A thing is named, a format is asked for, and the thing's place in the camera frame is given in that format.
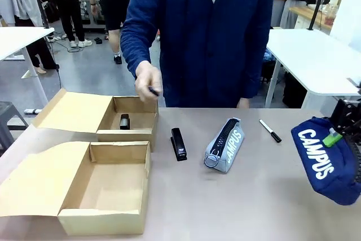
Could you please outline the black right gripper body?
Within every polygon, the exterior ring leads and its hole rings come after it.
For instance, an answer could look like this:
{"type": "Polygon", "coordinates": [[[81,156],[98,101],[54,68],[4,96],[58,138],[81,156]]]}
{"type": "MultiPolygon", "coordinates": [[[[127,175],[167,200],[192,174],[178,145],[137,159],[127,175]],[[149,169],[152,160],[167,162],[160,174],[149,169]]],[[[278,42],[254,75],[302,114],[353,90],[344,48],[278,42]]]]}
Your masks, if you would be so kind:
{"type": "Polygon", "coordinates": [[[360,99],[339,99],[329,119],[339,134],[360,139],[360,99]]]}

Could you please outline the person's right hand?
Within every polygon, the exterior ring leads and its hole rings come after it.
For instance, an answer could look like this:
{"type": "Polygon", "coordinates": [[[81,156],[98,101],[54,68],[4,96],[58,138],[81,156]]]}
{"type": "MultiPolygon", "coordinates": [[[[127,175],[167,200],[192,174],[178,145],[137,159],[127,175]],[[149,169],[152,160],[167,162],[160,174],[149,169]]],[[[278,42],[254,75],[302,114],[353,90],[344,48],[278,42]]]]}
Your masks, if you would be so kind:
{"type": "Polygon", "coordinates": [[[157,100],[162,93],[162,78],[159,69],[149,61],[139,63],[135,70],[135,89],[142,102],[157,100]]]}

